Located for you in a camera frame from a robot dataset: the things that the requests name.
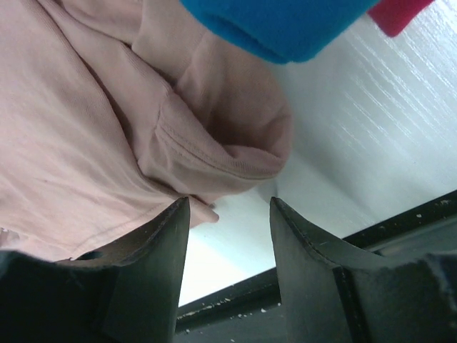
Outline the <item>red t-shirt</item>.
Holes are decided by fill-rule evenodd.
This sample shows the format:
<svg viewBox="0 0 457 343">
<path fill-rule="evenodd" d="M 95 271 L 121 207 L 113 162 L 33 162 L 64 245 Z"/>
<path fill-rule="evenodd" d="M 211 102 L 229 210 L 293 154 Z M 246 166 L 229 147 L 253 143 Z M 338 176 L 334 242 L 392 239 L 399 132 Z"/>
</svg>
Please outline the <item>red t-shirt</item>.
<svg viewBox="0 0 457 343">
<path fill-rule="evenodd" d="M 398 36 L 433 0 L 382 0 L 367 11 L 388 37 Z"/>
</svg>

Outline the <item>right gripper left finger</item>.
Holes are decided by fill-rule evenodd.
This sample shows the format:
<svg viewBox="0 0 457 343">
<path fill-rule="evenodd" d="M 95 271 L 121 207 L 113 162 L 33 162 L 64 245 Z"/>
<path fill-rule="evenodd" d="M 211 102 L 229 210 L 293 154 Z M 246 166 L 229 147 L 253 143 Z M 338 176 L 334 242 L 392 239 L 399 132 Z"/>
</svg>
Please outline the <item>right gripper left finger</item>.
<svg viewBox="0 0 457 343">
<path fill-rule="evenodd" d="M 189 222 L 189 201 L 181 198 L 75 260 L 2 252 L 1 340 L 171 342 Z"/>
</svg>

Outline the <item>blue t-shirt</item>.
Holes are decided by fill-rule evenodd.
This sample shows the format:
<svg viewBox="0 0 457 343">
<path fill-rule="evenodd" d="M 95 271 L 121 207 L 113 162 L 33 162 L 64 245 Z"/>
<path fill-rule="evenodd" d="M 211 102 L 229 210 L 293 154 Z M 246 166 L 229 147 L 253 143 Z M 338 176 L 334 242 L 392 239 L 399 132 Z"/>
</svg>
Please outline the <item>blue t-shirt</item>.
<svg viewBox="0 0 457 343">
<path fill-rule="evenodd" d="M 374 7 L 371 0 L 185 0 L 209 31 L 275 64 L 312 59 Z"/>
</svg>

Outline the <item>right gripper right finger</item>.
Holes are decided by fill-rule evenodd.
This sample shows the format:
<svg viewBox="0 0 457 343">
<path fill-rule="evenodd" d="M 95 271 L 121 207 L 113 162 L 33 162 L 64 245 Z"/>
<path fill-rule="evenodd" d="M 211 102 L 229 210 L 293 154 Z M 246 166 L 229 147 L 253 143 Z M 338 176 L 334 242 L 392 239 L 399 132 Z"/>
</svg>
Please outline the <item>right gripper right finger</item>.
<svg viewBox="0 0 457 343">
<path fill-rule="evenodd" d="M 382 257 L 278 198 L 270 226 L 290 342 L 454 342 L 456 253 Z"/>
</svg>

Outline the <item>pink t-shirt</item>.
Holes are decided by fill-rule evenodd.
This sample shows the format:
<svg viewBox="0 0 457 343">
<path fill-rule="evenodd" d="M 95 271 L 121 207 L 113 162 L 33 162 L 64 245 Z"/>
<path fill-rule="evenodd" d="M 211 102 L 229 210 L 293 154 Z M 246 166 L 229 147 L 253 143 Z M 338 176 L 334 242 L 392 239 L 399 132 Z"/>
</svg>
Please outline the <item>pink t-shirt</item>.
<svg viewBox="0 0 457 343">
<path fill-rule="evenodd" d="M 292 115 L 179 1 L 1 3 L 1 248 L 75 259 L 179 197 L 191 224 L 274 178 Z"/>
</svg>

